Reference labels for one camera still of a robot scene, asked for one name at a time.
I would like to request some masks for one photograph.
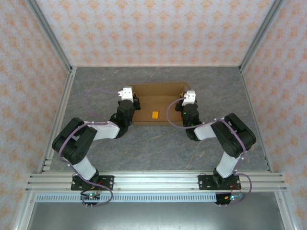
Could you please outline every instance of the brown cardboard box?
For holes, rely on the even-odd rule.
[[[141,110],[135,111],[133,124],[139,126],[170,125],[166,118],[166,110],[180,94],[191,89],[187,82],[148,83],[131,85],[133,92],[140,100]],[[169,118],[176,125],[182,125],[181,112],[175,111],[176,104],[169,110]],[[157,119],[152,118],[153,111],[158,111]]]

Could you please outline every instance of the metal extrusion bar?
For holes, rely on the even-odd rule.
[[[293,202],[291,195],[288,193],[275,192],[278,208],[283,219],[285,230],[300,230],[295,212],[293,210]]]
[[[13,227],[14,230],[28,229],[36,197],[37,193],[28,193],[24,195],[24,200],[21,203],[21,207]]]
[[[198,175],[201,172],[101,172],[113,175],[113,191],[119,193],[199,193]],[[252,180],[253,192],[286,191],[282,173],[243,172]],[[30,176],[27,192],[78,192],[71,191],[72,172],[47,172]],[[242,192],[249,191],[248,179],[240,176]],[[229,192],[229,190],[208,190],[207,192]]]
[[[272,7],[269,10],[268,15],[264,19],[260,29],[258,30],[254,40],[252,41],[250,47],[248,48],[247,53],[245,54],[242,64],[239,66],[240,71],[243,72],[245,68],[248,66],[249,61],[255,54],[260,42],[264,38],[267,30],[269,29],[271,23],[273,22],[275,16],[277,15],[281,5],[283,4],[284,0],[275,0]]]
[[[69,94],[71,92],[73,79],[74,79],[74,73],[69,73],[67,80],[66,80],[66,83],[65,83],[64,90],[62,92],[61,101],[60,101],[59,107],[58,107],[58,112],[57,112],[57,115],[56,115],[54,123],[53,123],[53,128],[51,130],[50,138],[49,138],[47,148],[46,148],[46,151],[45,151],[45,157],[43,158],[43,160],[40,163],[39,173],[41,173],[43,171],[48,171],[50,169],[52,156],[53,156],[53,152],[54,152],[52,147],[51,147],[52,141],[54,140],[54,138],[56,137],[56,135],[60,131],[61,123],[62,123],[64,113],[65,113],[65,108],[66,108],[66,105],[67,105],[67,102],[68,102]]]
[[[40,9],[38,3],[36,2],[36,0],[26,0],[26,2],[28,3],[28,6],[32,10],[33,14],[36,16],[39,24],[41,25],[43,31],[45,32],[47,38],[51,42],[55,52],[59,56],[63,66],[68,71],[70,71],[71,65],[70,65],[61,45],[59,44],[58,40],[56,39],[50,25],[48,24],[42,10]]]

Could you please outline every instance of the patterned wallpaper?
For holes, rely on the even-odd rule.
[[[0,229],[11,230],[67,73],[25,0],[1,0],[0,24]]]
[[[72,65],[238,66],[274,0],[38,0]]]
[[[307,4],[286,1],[244,73],[265,147],[307,226]]]

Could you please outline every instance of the mounting plate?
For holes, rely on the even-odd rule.
[[[108,187],[109,189],[113,190],[113,185],[114,185],[114,176],[103,176],[100,175],[98,181],[102,181],[101,185]],[[94,188],[92,189],[92,187],[87,184],[86,182],[84,182],[79,176],[73,176],[72,177],[72,182],[71,182],[71,190],[72,191],[84,191],[84,190],[101,190],[104,191],[106,189],[98,187],[98,186],[94,186]]]
[[[241,183],[239,176],[233,176],[227,183],[224,183],[220,188],[213,181],[213,175],[199,175],[198,176],[198,186],[200,190],[231,190],[230,184],[236,185],[241,188]]]

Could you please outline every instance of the gray marble surface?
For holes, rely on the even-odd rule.
[[[62,128],[73,118],[106,121],[116,112],[118,97],[93,92],[84,106],[85,95],[93,88],[119,91],[124,86],[149,82],[188,81],[196,91],[200,119],[235,113],[256,134],[257,143],[239,165],[240,170],[267,170],[247,94],[236,67],[82,67],[77,68]],[[184,130],[173,126],[130,126],[119,139],[93,142],[88,158],[98,170],[204,170],[219,163],[223,149],[217,139],[191,141]],[[56,156],[51,170],[70,170]]]

